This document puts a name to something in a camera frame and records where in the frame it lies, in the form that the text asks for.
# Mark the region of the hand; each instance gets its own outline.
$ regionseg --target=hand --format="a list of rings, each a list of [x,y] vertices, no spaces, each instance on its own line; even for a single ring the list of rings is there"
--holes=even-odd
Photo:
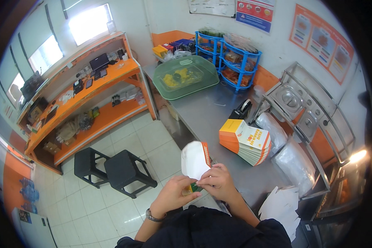
[[[200,181],[197,181],[196,184],[215,196],[218,200],[229,204],[239,200],[241,197],[241,194],[234,186],[230,173],[222,163],[213,165],[211,169],[201,176]]]
[[[182,195],[182,189],[195,181],[197,180],[188,176],[174,176],[171,178],[160,191],[156,200],[150,205],[151,215],[154,218],[161,219],[166,212],[180,208],[200,197],[200,192],[193,192],[188,196]]]

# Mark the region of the wall sign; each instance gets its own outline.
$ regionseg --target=wall sign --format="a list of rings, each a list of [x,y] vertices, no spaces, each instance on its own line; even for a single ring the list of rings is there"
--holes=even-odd
[[[289,40],[314,57],[342,85],[354,49],[335,28],[297,4]]]
[[[234,0],[189,0],[190,13],[234,17]]]
[[[237,1],[236,21],[270,33],[275,0]]]

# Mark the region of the black stool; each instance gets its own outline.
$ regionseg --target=black stool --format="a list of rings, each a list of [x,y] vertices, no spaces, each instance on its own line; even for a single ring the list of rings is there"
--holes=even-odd
[[[96,188],[99,188],[99,185],[109,182],[107,174],[96,168],[95,161],[103,157],[106,159],[106,161],[110,159],[109,156],[106,156],[103,153],[92,149],[91,147],[78,151],[74,155],[74,174]],[[93,183],[91,181],[91,175],[95,175],[103,181]]]
[[[138,169],[135,161],[142,163],[145,171],[148,174],[147,176]],[[153,188],[157,186],[157,182],[151,177],[148,169],[146,168],[146,162],[127,150],[123,150],[109,160],[106,160],[104,165],[107,176],[109,177],[110,186],[112,186],[112,188],[115,190],[131,197],[132,199],[135,199],[135,195],[137,193],[148,188],[149,186]],[[146,185],[132,193],[125,191],[124,187],[134,181],[140,181]]]

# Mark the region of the orange and white packaging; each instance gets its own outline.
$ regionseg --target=orange and white packaging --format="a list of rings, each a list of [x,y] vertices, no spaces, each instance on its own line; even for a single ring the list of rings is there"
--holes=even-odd
[[[228,119],[219,130],[219,143],[255,166],[262,163],[271,148],[269,132],[248,126],[244,120]]]
[[[185,176],[201,179],[201,176],[211,168],[208,144],[206,142],[192,141],[182,149],[182,173]]]

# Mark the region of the bottle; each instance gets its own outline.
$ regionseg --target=bottle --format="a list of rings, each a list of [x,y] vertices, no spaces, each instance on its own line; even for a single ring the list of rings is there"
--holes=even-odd
[[[28,212],[37,214],[37,207],[34,204],[25,202],[21,207]]]
[[[21,188],[20,193],[25,200],[28,200],[30,202],[38,201],[40,198],[38,190],[35,190],[30,185],[26,186],[25,188]]]
[[[27,179],[26,177],[22,178],[20,182],[22,183],[23,188],[25,188],[28,185],[30,185],[30,187],[32,188],[35,188],[35,183],[32,180]]]

